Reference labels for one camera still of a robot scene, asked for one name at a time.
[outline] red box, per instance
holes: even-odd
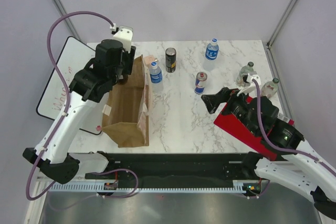
[[[248,97],[246,99],[247,102],[251,102],[251,100],[251,97]],[[244,144],[248,145],[256,152],[262,154],[265,157],[268,157],[271,161],[276,160],[277,154],[270,151],[269,149],[266,149],[266,147],[261,144],[261,137],[253,136],[250,131],[233,114],[219,114],[214,124],[229,133],[230,135],[234,136]],[[293,125],[294,121],[289,120],[289,124]]]

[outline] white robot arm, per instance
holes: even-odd
[[[103,95],[131,74],[135,55],[132,37],[131,28],[119,27],[113,39],[103,40],[96,47],[95,57],[76,73],[69,86],[71,99],[67,113],[64,105],[42,141],[35,148],[25,149],[23,156],[32,164],[44,151],[38,167],[54,181],[65,184],[77,174],[102,172],[108,165],[108,160],[100,153],[68,154],[68,150],[84,119]],[[61,117],[63,121],[55,131]],[[44,148],[51,134],[51,141]]]
[[[314,203],[326,216],[336,219],[336,169],[327,163],[309,145],[292,125],[277,118],[279,109],[260,95],[260,77],[251,72],[243,77],[250,83],[243,89],[223,87],[217,94],[202,95],[208,112],[214,113],[220,103],[226,102],[222,116],[234,115],[261,143],[271,151],[297,166],[296,173],[269,161],[261,154],[250,152],[242,162],[247,178],[268,179],[279,183]],[[257,90],[257,98],[247,102],[247,96]]]

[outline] energy drink can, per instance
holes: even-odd
[[[167,48],[166,50],[166,70],[173,73],[176,70],[176,50],[175,48]]]
[[[204,92],[206,80],[208,79],[208,75],[205,72],[198,72],[196,75],[196,94],[202,94]]]

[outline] metal floor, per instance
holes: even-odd
[[[50,203],[67,207],[92,193],[48,193]],[[45,203],[40,224],[320,224],[312,203],[278,184],[260,199],[230,194],[140,193],[126,199],[90,198],[66,211]]]

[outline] paper bag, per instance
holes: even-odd
[[[149,104],[151,86],[143,57],[134,60],[132,74],[124,85],[109,93],[104,109],[102,131],[119,148],[149,146]]]

